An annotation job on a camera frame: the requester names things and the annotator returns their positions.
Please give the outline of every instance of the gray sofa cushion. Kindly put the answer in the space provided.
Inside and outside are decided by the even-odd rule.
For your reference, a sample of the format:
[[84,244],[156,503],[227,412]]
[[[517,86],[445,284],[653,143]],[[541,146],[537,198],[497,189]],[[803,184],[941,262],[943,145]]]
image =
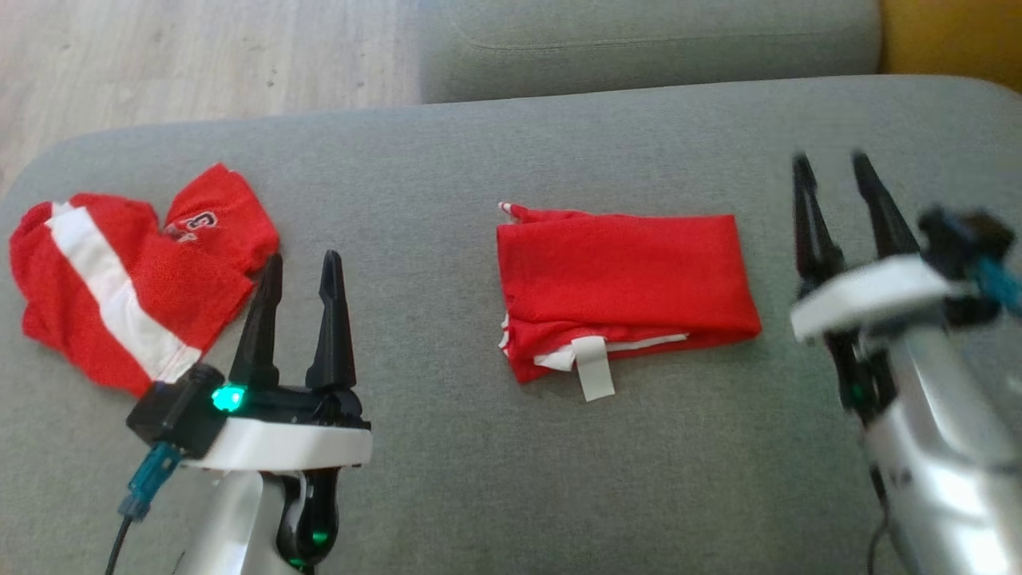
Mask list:
[[427,102],[871,74],[876,0],[423,0]]
[[[907,213],[983,204],[1019,225],[1020,122],[1022,98],[990,84],[862,77],[138,128],[37,159],[0,203],[0,233],[80,189],[164,210],[227,162],[281,233],[277,361],[294,382],[315,348],[323,250],[341,251],[376,449],[342,474],[324,575],[852,574],[879,512],[827,354],[788,324],[791,155],[808,151],[832,232],[864,259],[852,147]],[[519,387],[497,349],[499,200],[735,212],[762,335],[616,362],[617,395],[590,404],[571,375]],[[22,309],[0,273],[0,572],[96,573],[145,453],[124,427],[132,401],[25,339]],[[213,365],[230,367],[239,332]],[[1016,431],[1022,405],[1003,383],[1019,337],[1002,326],[963,342]],[[119,575],[170,573],[212,491],[206,475],[176,474]]]

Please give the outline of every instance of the red towel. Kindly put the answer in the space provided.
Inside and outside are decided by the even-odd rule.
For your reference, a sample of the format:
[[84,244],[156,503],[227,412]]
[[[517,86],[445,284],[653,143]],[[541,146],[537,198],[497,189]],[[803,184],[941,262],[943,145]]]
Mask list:
[[611,360],[732,344],[761,331],[734,215],[640,218],[502,203],[504,341],[521,384],[569,371],[571,341]]
[[277,250],[276,229],[237,173],[217,164],[152,206],[98,193],[30,209],[10,238],[28,300],[22,329],[103,386],[142,395],[208,351]]

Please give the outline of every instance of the red fabric with white stripe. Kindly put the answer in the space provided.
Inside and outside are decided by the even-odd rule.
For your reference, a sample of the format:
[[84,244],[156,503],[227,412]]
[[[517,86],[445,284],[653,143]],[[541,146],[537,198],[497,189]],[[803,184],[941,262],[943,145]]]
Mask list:
[[246,273],[279,240],[251,189],[222,164],[186,190],[174,221],[212,218],[204,227],[218,234],[162,233],[148,203],[98,193],[30,209],[10,238],[25,334],[136,396],[194,365],[244,305]]
[[[611,360],[731,344],[761,327],[734,215],[641,218],[502,203],[497,228],[508,312],[502,349],[528,383],[538,357],[601,336]],[[685,335],[685,341],[612,351]]]

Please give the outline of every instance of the mustard yellow fabric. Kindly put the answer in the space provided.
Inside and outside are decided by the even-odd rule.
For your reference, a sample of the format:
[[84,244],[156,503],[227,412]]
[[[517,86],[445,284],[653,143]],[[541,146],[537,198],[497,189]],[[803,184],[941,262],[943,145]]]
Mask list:
[[1022,0],[881,0],[881,70],[982,78],[1022,92]]

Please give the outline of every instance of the gray fabric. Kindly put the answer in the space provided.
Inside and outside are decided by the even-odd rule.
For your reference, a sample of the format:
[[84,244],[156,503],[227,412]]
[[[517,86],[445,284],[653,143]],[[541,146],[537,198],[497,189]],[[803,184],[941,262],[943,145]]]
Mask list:
[[[864,259],[856,146],[907,213],[978,203],[1022,224],[1022,98],[978,81],[863,77],[101,133],[32,163],[0,204],[0,232],[80,189],[161,211],[226,161],[281,232],[277,358],[295,382],[315,348],[323,250],[341,251],[376,447],[343,474],[342,538],[324,574],[852,574],[879,513],[827,354],[797,346],[787,318],[792,153],[808,151],[832,232]],[[762,336],[616,362],[617,395],[591,404],[570,375],[518,387],[497,349],[498,200],[735,212]],[[22,309],[0,274],[0,572],[96,573],[145,452],[124,428],[132,402],[25,339]],[[212,364],[229,368],[239,331]],[[1022,402],[1003,383],[1019,375],[1020,336],[964,339],[1016,431]],[[211,492],[207,476],[178,473],[129,533],[119,574],[170,573]]]
[[426,102],[871,74],[876,0],[423,0]]

